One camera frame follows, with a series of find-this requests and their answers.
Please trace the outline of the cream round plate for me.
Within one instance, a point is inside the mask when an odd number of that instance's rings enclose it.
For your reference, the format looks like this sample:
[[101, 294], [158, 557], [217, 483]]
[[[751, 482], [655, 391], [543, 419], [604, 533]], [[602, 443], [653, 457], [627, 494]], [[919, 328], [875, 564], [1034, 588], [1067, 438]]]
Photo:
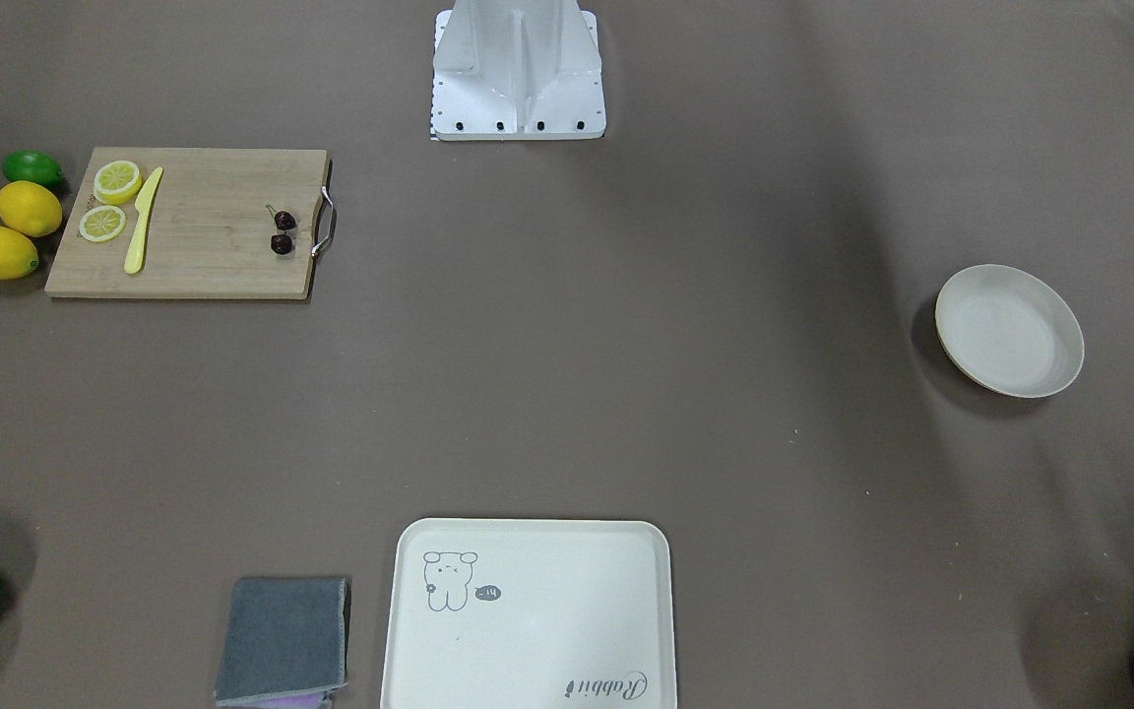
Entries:
[[936, 296], [942, 351], [985, 390], [1018, 399], [1063, 393], [1083, 372], [1083, 328], [1046, 282], [1012, 265], [971, 265]]

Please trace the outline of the cream rabbit tray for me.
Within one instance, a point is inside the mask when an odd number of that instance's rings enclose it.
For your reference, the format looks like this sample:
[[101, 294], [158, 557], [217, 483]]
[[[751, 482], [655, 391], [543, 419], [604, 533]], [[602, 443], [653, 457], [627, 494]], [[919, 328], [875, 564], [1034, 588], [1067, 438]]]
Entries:
[[672, 565], [645, 521], [418, 520], [383, 708], [675, 708]]

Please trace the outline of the bamboo cutting board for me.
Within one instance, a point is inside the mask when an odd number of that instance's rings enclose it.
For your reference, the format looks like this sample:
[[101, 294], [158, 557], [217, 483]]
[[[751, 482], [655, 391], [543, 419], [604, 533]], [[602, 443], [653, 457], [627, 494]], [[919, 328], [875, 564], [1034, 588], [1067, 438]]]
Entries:
[[[139, 275], [122, 273], [130, 234], [105, 243], [81, 238], [95, 204], [100, 166], [127, 159], [144, 174], [163, 167]], [[71, 299], [305, 299], [328, 205], [332, 161], [325, 150], [95, 147], [71, 180], [75, 203], [46, 270], [45, 292]], [[266, 205], [291, 212], [295, 250], [276, 255], [279, 233]]]

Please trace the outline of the grey folded cloth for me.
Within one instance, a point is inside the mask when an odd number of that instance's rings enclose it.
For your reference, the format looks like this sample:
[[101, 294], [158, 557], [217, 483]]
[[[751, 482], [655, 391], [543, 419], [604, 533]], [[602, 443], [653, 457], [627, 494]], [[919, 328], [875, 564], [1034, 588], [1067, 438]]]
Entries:
[[346, 686], [342, 576], [244, 576], [232, 585], [218, 708], [330, 708]]

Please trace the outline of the yellow plastic knife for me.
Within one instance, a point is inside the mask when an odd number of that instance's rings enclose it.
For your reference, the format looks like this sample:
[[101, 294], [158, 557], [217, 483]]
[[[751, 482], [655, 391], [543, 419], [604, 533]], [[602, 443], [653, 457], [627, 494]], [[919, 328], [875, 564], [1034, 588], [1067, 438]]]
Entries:
[[138, 218], [134, 223], [134, 229], [132, 229], [129, 247], [127, 247], [125, 259], [122, 259], [122, 273], [125, 275], [139, 275], [139, 271], [144, 269], [149, 225], [152, 221], [152, 209], [162, 176], [163, 167], [154, 167], [152, 174], [149, 174], [149, 178], [141, 185], [139, 193], [136, 194], [134, 206]]

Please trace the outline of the lemon slice near lime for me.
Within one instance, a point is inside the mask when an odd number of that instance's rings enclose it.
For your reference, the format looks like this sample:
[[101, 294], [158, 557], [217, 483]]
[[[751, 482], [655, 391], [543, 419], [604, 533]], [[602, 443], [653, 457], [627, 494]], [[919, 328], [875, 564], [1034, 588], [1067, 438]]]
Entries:
[[138, 164], [127, 159], [116, 159], [98, 168], [92, 183], [92, 197], [101, 205], [121, 206], [138, 196], [143, 183]]

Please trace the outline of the lemon slice near lemons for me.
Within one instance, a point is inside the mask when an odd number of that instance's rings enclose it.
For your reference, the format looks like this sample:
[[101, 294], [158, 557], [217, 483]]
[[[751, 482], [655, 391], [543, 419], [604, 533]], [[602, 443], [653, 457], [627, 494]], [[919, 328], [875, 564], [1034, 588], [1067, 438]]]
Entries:
[[100, 205], [81, 216], [78, 234], [91, 243], [105, 243], [121, 236], [128, 225], [129, 216], [121, 206]]

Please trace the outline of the yellow lemon near lime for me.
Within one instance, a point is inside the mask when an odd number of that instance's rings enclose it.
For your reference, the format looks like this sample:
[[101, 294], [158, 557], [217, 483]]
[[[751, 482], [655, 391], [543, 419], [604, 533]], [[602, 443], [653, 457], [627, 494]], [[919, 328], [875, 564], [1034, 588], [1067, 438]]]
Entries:
[[29, 238], [45, 237], [64, 223], [64, 208], [34, 182], [10, 182], [0, 189], [0, 221]]

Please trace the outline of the green lime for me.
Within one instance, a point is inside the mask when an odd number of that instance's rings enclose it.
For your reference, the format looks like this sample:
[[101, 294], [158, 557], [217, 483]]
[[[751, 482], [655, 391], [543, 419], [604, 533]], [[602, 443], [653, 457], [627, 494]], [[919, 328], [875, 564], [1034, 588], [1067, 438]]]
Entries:
[[39, 150], [14, 150], [6, 154], [1, 171], [8, 182], [31, 182], [46, 189], [59, 189], [66, 184], [64, 167]]

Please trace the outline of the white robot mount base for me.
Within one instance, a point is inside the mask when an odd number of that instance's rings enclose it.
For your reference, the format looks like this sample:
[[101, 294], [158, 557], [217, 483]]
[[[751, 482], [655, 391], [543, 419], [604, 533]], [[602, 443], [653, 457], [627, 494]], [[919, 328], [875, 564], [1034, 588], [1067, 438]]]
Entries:
[[606, 133], [598, 18], [576, 1], [456, 1], [435, 15], [432, 64], [432, 140]]

